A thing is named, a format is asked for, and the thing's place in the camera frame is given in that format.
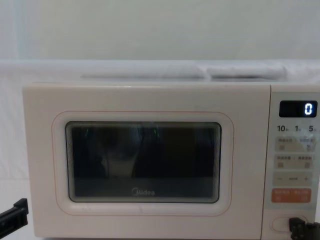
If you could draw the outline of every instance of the orange button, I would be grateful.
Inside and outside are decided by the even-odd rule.
[[[271,200],[273,203],[309,203],[310,188],[274,188]]]

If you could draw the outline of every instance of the white microwave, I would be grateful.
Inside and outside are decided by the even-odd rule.
[[[285,240],[315,220],[318,84],[32,83],[23,101],[39,237]]]

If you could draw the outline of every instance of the glass window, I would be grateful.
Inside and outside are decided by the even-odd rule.
[[[65,127],[74,202],[214,203],[216,122],[70,121]]]

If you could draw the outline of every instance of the midea logo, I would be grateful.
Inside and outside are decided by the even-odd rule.
[[[131,190],[131,194],[134,197],[138,197],[138,196],[154,196],[155,195],[155,191],[150,191],[147,189],[139,189],[138,187],[134,187]]]

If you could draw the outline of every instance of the white surface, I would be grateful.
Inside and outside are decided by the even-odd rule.
[[[15,0],[26,59],[320,58],[319,0]]]
[[[14,5],[12,0],[0,0],[0,59],[18,57]]]

